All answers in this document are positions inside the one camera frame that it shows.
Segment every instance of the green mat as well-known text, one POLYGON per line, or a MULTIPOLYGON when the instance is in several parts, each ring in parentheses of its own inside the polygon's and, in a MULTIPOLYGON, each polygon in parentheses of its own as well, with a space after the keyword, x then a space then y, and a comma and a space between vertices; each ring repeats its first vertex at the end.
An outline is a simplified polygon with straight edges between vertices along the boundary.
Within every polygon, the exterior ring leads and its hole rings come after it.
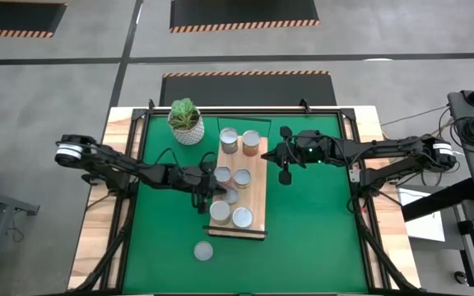
MULTIPOLYGON (((270 123, 204 116, 206 133, 195 146, 174 138, 166 117, 149 123, 145 159, 172 147, 180 165, 196 165, 207 151, 217 151, 219 128, 267 135, 268 148, 282 140, 279 127, 294 134, 319 129, 340 136, 336 116, 257 116, 270 123)), ((171 155, 162 161, 173 163, 171 155)), ((128 253, 123 292, 149 293, 311 293, 366 292, 354 217, 346 210, 349 188, 344 168, 292 165, 292 184, 278 182, 279 168, 267 165, 267 238, 252 241, 216 238, 202 229, 209 215, 199 215, 189 194, 141 186, 128 253), (198 261, 193 248, 208 241, 209 261, 198 261)))

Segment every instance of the wooden board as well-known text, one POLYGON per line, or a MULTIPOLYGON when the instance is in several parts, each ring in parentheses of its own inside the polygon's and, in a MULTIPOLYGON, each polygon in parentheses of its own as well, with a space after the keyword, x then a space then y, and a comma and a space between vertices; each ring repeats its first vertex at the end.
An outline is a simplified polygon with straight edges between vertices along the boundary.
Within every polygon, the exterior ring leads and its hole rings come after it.
MULTIPOLYGON (((227 155, 222 151, 219 145, 219 155, 217 157, 217 166, 228 167, 233 174, 238 169, 247 169, 252 177, 252 182, 245 189, 235 188, 239 193, 239 201, 231 206, 231 212, 238 207, 249 208, 253 213, 253 221, 249 230, 264 231, 266 227, 266 206, 267 206, 267 161, 261 159, 261 154, 268 152, 268 139, 261 137, 259 143, 259 152, 248 157, 243 154, 243 137, 239 136, 237 140, 239 150, 232 155, 227 155)), ((219 201, 223 196, 214 196, 213 201, 219 201)), ((226 225, 218 225, 213 219, 210 219, 210 226, 225 227, 234 229, 231 221, 226 225)), ((241 232, 232 232, 227 230, 208 230, 210 235, 224 235, 236 238, 265 238, 265 234, 247 234, 241 232)))
MULTIPOLYGON (((116 107, 112 108, 107 121, 103 143, 112 146, 115 150, 124 151, 128 139, 129 124, 131 123, 131 114, 133 109, 145 107, 116 107)), ((226 107, 227 109, 241 109, 243 107, 226 107)), ((255 108, 269 108, 269 107, 249 107, 255 108)), ((293 109, 294 107, 272 107, 273 109, 293 109)), ((324 106, 312 107, 313 109, 327 108, 327 109, 341 109, 353 108, 356 115, 356 123, 358 133, 362 142, 383 140, 382 129, 380 127, 378 112, 374 106, 324 106)), ((135 145, 133 154, 137 152, 138 143, 140 141, 140 132, 137 130, 135 136, 135 145)), ((389 165, 388 159, 366 160, 367 168, 381 169, 389 165)), ((396 188, 391 185, 385 185, 382 192, 397 199, 396 188)), ((102 197, 105 194, 104 190, 100 188, 93 188, 91 190, 91 198, 89 203, 102 197)), ((104 254, 107 246, 107 237, 109 235, 109 228, 111 225, 111 217, 113 214, 114 199, 109 198, 104 204, 98 206, 94 210, 86 213, 72 271, 68 281, 67 288, 74 289, 91 273, 96 266, 101 256, 104 254)), ((416 271, 416 264, 412 256, 411 244, 407 236, 407 229, 403 220, 402 210, 393 202, 388 201, 383 197, 375 197, 374 208, 376 211, 376 218, 378 221, 379 232, 383 241, 383 248, 389 255, 394 265, 400 272, 416 287, 420 287, 420 279, 416 271)), ((372 250, 369 252, 370 263, 374 274, 374 282, 376 287, 382 287, 381 277, 379 275, 379 262, 372 250)), ((114 260, 112 266, 111 278, 117 275, 118 258, 114 260)))

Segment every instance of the black frame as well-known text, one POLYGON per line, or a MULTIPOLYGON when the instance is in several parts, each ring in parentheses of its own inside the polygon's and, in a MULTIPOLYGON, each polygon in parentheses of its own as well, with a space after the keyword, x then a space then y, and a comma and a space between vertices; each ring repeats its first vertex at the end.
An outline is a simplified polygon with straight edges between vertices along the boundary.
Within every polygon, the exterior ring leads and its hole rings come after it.
MULTIPOLYGON (((346 138, 346 125, 345 125, 345 120, 348 120, 350 125, 351 125, 351 130, 352 130, 352 135, 353 135, 353 140, 354 141, 360 141, 360 135, 358 133, 358 128, 357 128, 357 122, 356 122, 356 116, 354 109, 339 109, 339 108, 332 108, 332 109, 311 109, 311 108, 306 108, 306 107, 301 107, 301 108, 291 108, 291 107, 234 107, 234 108, 224 108, 224 107, 207 107, 203 108, 200 107, 202 114, 206 115, 301 115, 301 114, 313 114, 313 115, 334 115, 337 118, 337 123, 340 129, 340 135, 342 138, 346 138)), ((152 101, 150 101, 150 106, 149 109, 134 109, 132 111, 132 121, 131 125, 129 128, 129 133, 128 133, 128 143, 126 145, 126 154, 128 153, 129 155, 131 154, 132 151, 132 144, 134 143, 134 136, 135 136, 135 131, 137 129, 137 125, 142 121, 142 135, 141 135, 141 140, 140 144, 138 147, 138 155, 137 158, 139 160, 143 160, 144 157, 144 148, 146 147, 146 139, 147 139, 147 133, 149 130, 149 123, 152 115, 157 115, 157 116, 167 116, 168 112, 170 110, 170 107, 164 107, 164 108, 154 108, 154 104, 152 101)), ((360 163, 360 167, 363 169, 365 165, 363 162, 360 163)), ((120 230, 120 233, 122 234, 122 247, 121 247, 121 256, 120 256, 120 262, 119 262, 119 267, 118 267, 118 278, 116 280, 114 288, 108 288, 108 279, 109 279, 109 272, 110 272, 110 262, 108 262, 108 267, 107 267, 107 273, 103 273, 101 276, 102 281, 100 282, 100 290, 98 291, 91 291, 92 287, 88 289, 87 291, 74 291, 73 293, 75 295, 78 294, 85 294, 89 293, 89 295, 93 293, 111 293, 111 294, 122 294, 122 289, 123 289, 123 282, 124 282, 124 277, 125 277, 125 269, 127 265, 127 259, 128 259, 128 249, 129 249, 129 244, 130 244, 130 239, 131 239, 131 234, 132 234, 132 218, 134 216, 134 210, 136 208, 136 202, 137 202, 137 194, 138 194, 138 186, 139 182, 134 183, 132 193, 130 194, 129 197, 122 197, 119 199, 124 199, 124 198, 129 198, 129 207, 128 207, 128 214, 125 220, 125 224, 123 228, 120 230)), ((111 225, 116 226, 118 228, 119 224, 119 218, 120 218, 120 212, 122 210, 122 202, 117 202, 115 203, 114 207, 114 213, 113 217, 114 220, 117 221, 112 221, 111 225)), ((375 240, 378 242, 379 245, 382 245, 382 240, 379 232, 379 227, 378 227, 378 222, 376 220, 376 212, 374 208, 374 203, 372 199, 369 199, 366 202, 366 210, 368 212, 369 216, 369 221, 370 221, 370 230, 371 233, 373 234, 375 240)), ((357 213, 361 214, 361 207, 358 202, 353 202, 353 208, 354 211, 357 213)), ((425 296, 435 296, 435 295, 442 295, 442 294, 432 294, 432 293, 427 293, 421 290, 396 290, 396 289, 391 289, 390 287, 390 280, 388 277, 388 272, 385 270, 383 263, 381 260, 379 260, 379 270, 380 270, 380 276, 382 279, 383 283, 383 288, 376 288, 374 287, 374 275, 373 271, 370 265, 370 258, 369 258, 369 247, 368 243, 365 241, 363 236, 361 235, 361 230, 360 230, 360 223, 356 218, 356 215, 353 215, 352 219, 355 220, 356 228, 357 228, 357 233, 358 233, 358 239, 359 239, 359 244, 360 244, 360 252, 362 256, 362 261, 365 269, 365 281, 367 284, 367 288, 369 293, 377 293, 377 294, 382 294, 382 295, 425 295, 425 296)), ((110 233, 112 235, 109 236, 109 241, 108 241, 108 246, 115 244, 117 248, 115 248, 112 252, 108 250, 109 252, 106 252, 111 254, 110 258, 107 259, 112 259, 113 254, 115 254, 118 251, 119 244, 114 243, 114 239, 118 238, 116 233, 118 232, 118 229, 111 229, 110 233)))

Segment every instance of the gray floor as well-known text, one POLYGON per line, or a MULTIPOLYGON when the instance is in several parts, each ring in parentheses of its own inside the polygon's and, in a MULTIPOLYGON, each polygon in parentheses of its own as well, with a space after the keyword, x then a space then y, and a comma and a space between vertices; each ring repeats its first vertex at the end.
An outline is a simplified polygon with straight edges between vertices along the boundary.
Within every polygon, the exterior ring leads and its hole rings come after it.
MULTIPOLYGON (((52 39, 0 38, 0 59, 119 58, 134 4, 70 1, 52 39)), ((131 56, 474 53, 474 0, 316 0, 316 5, 322 22, 316 27, 170 34, 170 1, 146 1, 131 56)), ((17 216, 26 239, 8 238, 0 258, 0 295, 65 290, 89 188, 81 172, 55 164, 54 142, 63 133, 101 138, 117 69, 118 64, 0 66, 0 192, 41 204, 37 217, 17 216)), ((157 103, 168 72, 314 69, 332 73, 339 105, 376 105, 381 123, 443 106, 448 92, 474 89, 474 59, 132 64, 118 105, 157 103)), ((440 114, 383 130, 390 137, 432 132, 440 114)), ((469 176, 465 159, 458 159, 462 168, 445 174, 442 185, 469 176)), ((428 175, 427 182, 434 181, 428 175)), ((450 278, 462 268, 457 253, 415 247, 414 254, 424 288, 474 295, 450 278)))

